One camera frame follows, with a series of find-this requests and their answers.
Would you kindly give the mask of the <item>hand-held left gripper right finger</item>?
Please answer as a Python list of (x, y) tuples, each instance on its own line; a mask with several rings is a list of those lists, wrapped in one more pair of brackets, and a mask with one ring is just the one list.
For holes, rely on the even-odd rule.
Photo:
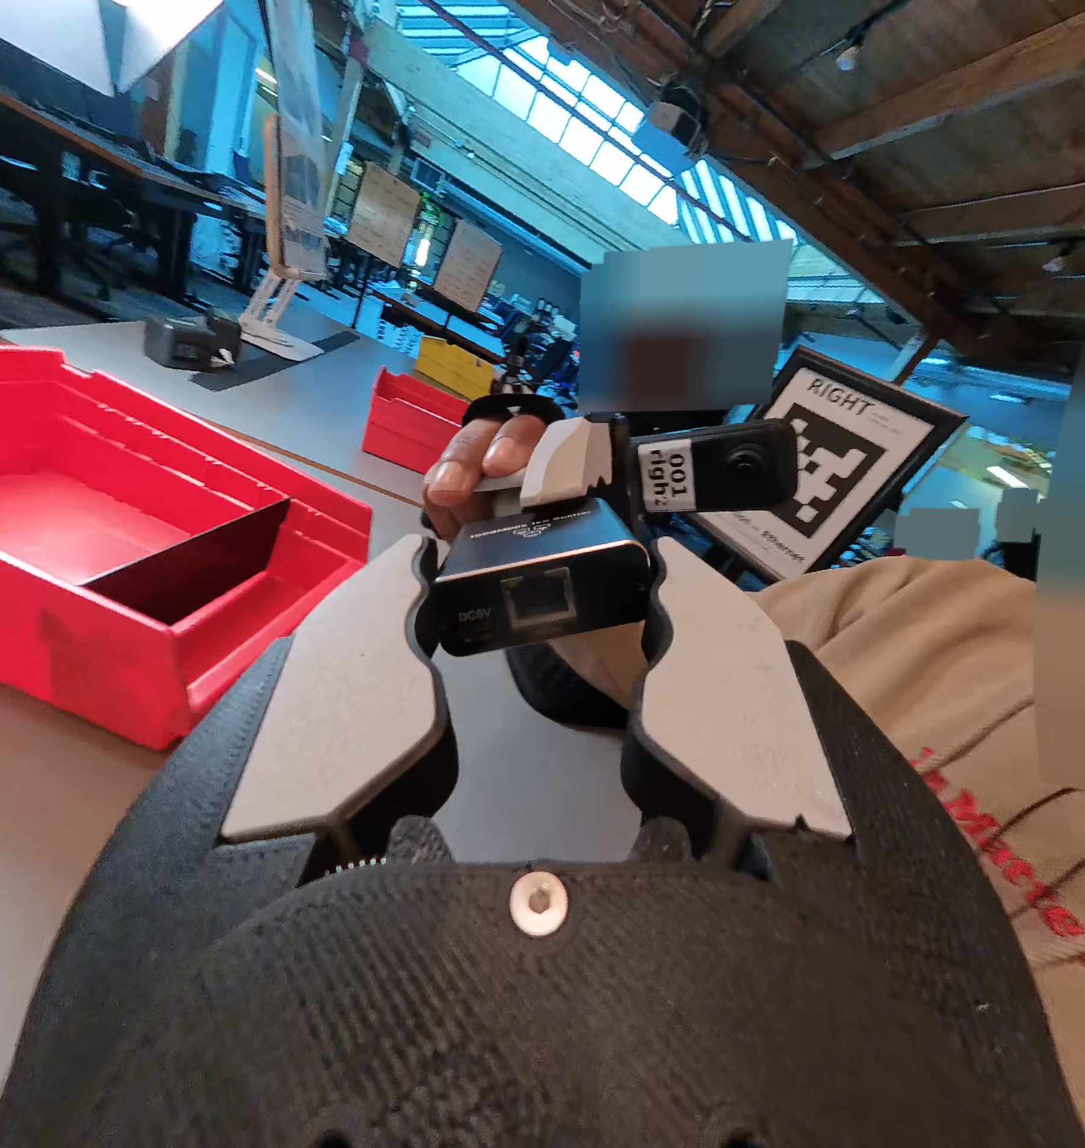
[(757, 829), (844, 842), (843, 798), (791, 655), (751, 595), (678, 542), (653, 545), (621, 782), (643, 823), (693, 853), (741, 853)]

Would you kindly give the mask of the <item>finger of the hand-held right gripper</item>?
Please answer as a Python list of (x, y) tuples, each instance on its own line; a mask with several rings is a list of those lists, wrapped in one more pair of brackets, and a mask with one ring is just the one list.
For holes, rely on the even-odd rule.
[(594, 630), (587, 635), (587, 682), (629, 711), (638, 680), (649, 662), (642, 646), (643, 628)]
[(523, 467), (479, 480), (476, 492), (509, 492), (519, 505), (553, 505), (579, 500), (612, 477), (609, 425), (573, 418), (549, 423)]

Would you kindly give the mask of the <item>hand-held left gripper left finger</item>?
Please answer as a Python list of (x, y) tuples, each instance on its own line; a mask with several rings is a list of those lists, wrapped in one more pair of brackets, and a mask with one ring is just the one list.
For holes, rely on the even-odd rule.
[(434, 540), (407, 535), (336, 587), (296, 628), (222, 819), (246, 843), (374, 833), (401, 806), (436, 812), (457, 752), (434, 640), (419, 628)]

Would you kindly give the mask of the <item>black ethernet adapter box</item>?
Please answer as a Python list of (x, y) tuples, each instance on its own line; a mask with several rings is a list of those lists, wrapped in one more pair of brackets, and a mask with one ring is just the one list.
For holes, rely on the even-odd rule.
[(453, 657), (639, 625), (647, 548), (599, 498), (466, 523), (429, 587), (438, 645)]

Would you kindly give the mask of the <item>person's right hand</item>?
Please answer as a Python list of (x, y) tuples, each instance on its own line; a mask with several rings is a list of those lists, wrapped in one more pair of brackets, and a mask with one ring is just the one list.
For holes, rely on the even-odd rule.
[(473, 420), (463, 426), (422, 480), (424, 525), (449, 543), (467, 522), (491, 516), (488, 492), (477, 491), (477, 485), (524, 467), (546, 428), (531, 415)]

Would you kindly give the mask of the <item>yellow plastic bin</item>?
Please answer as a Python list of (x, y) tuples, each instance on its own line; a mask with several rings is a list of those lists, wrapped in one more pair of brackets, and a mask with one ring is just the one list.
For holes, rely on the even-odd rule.
[(416, 371), (466, 401), (487, 396), (493, 381), (492, 363), (432, 336), (419, 337)]

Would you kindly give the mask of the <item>small red plastic bin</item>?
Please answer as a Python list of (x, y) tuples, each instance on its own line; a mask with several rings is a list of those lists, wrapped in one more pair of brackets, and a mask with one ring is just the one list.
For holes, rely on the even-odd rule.
[(369, 396), (361, 450), (424, 473), (461, 428), (468, 402), (413, 376), (379, 367)]

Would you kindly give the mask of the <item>wooden notice board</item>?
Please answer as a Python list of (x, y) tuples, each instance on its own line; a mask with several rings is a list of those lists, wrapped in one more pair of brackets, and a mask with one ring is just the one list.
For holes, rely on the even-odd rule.
[(366, 162), (356, 195), (346, 242), (398, 269), (419, 215), (419, 192), (383, 167)]
[(477, 314), (503, 249), (476, 226), (457, 220), (434, 272), (432, 291), (466, 312)]

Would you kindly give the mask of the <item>person's beige sweatshirt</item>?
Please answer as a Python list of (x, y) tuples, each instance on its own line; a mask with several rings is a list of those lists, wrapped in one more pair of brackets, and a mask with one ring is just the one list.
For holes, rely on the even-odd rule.
[(883, 557), (756, 593), (916, 769), (1011, 919), (1085, 1125), (1085, 791), (1037, 767), (1034, 586)]

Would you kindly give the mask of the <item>large red plastic bin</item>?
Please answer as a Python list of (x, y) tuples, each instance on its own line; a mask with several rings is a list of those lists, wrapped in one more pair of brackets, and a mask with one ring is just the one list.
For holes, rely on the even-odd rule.
[(367, 560), (366, 503), (0, 346), (0, 683), (166, 749)]

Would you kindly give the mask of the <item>black table mat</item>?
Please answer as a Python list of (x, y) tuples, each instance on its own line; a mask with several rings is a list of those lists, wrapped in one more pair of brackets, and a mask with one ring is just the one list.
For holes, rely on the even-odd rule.
[[(343, 348), (358, 341), (359, 335), (343, 331), (317, 340), (313, 346), (319, 355)], [(233, 366), (221, 366), (208, 371), (192, 372), (189, 382), (208, 391), (223, 392), (249, 382), (274, 376), (292, 366), (303, 365), (302, 361), (289, 361), (279, 355), (244, 345), (238, 362)]]

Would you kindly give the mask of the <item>ceiling mounted speaker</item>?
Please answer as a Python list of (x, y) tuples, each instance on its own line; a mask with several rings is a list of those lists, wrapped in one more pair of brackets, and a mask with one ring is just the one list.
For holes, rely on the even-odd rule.
[(683, 151), (702, 155), (708, 145), (703, 89), (688, 76), (668, 79), (644, 112), (642, 125), (669, 136)]

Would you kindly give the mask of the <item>wooden display stand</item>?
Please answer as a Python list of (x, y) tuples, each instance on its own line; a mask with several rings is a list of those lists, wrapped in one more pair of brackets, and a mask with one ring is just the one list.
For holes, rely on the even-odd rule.
[(302, 284), (327, 277), (326, 222), (337, 156), (362, 89), (362, 39), (349, 37), (333, 135), (326, 141), (311, 6), (268, 1), (261, 9), (277, 85), (277, 110), (263, 127), (267, 271), (237, 322), (244, 343), (302, 363), (318, 357), (319, 348), (287, 333), (279, 321)]

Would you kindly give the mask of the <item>black desktop printer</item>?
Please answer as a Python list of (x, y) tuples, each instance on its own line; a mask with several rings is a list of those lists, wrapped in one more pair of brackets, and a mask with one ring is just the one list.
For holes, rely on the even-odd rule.
[(241, 347), (238, 322), (213, 310), (192, 319), (152, 315), (143, 326), (143, 356), (168, 368), (207, 372), (232, 367)]

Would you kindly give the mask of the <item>black workshop desk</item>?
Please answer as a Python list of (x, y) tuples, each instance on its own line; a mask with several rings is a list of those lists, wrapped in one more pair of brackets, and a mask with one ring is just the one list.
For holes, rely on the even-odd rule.
[(34, 259), (34, 290), (77, 306), (62, 291), (63, 260), (84, 266), (111, 289), (78, 240), (91, 227), (117, 231), (118, 241), (151, 249), (157, 259), (153, 289), (192, 304), (187, 289), (194, 219), (216, 219), (238, 236), (232, 289), (249, 294), (264, 254), (264, 206), (237, 191), (202, 186), (199, 174), (172, 169), (142, 146), (86, 130), (42, 107), (32, 107), (0, 87), (0, 186), (28, 205), (29, 226), (13, 226)]

